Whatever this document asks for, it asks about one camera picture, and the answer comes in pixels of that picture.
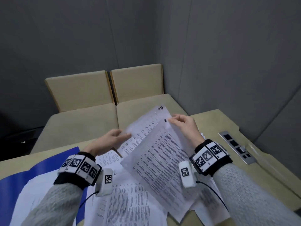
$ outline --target left hand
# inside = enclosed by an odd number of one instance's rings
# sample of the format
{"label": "left hand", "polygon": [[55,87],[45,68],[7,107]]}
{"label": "left hand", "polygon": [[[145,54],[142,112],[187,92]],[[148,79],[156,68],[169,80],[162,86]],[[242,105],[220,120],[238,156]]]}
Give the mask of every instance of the left hand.
{"label": "left hand", "polygon": [[88,144],[83,151],[96,157],[107,153],[112,148],[117,150],[121,144],[132,136],[130,133],[120,135],[121,132],[122,130],[120,129],[112,129],[107,134]]}

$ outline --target metal outlet strip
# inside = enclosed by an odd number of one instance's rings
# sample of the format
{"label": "metal outlet strip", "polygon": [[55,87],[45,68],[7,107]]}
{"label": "metal outlet strip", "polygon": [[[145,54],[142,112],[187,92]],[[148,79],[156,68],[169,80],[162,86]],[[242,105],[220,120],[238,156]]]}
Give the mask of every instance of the metal outlet strip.
{"label": "metal outlet strip", "polygon": [[246,164],[249,165],[257,162],[254,156],[247,152],[243,146],[239,145],[228,131],[220,132],[219,135],[227,142],[227,144],[229,144],[233,151],[235,151]]}

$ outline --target right hand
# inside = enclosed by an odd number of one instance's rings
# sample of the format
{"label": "right hand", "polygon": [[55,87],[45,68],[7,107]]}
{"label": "right hand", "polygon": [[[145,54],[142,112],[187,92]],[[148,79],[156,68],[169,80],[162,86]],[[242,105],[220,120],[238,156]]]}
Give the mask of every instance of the right hand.
{"label": "right hand", "polygon": [[168,121],[180,128],[183,135],[190,141],[194,148],[205,141],[192,117],[175,114],[174,117],[169,118]]}

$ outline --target dark floor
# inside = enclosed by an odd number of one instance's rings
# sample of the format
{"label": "dark floor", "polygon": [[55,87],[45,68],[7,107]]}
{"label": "dark floor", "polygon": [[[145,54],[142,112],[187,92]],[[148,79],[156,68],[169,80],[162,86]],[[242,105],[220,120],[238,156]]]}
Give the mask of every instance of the dark floor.
{"label": "dark floor", "polygon": [[6,151],[0,161],[29,155],[44,127],[16,133],[0,139],[0,148]]}

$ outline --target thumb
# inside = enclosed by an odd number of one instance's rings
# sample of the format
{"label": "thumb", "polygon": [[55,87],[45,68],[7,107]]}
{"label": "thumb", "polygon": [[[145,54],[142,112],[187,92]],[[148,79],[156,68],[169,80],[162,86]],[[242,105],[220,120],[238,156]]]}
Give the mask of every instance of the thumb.
{"label": "thumb", "polygon": [[174,124],[175,126],[178,126],[179,128],[182,127],[182,125],[184,124],[183,122],[181,121],[178,121],[177,119],[175,118],[169,118],[168,121],[172,124]]}
{"label": "thumb", "polygon": [[131,133],[126,133],[126,134],[122,134],[120,136],[117,136],[116,139],[118,142],[125,142],[126,140],[128,140],[129,138],[131,138]]}

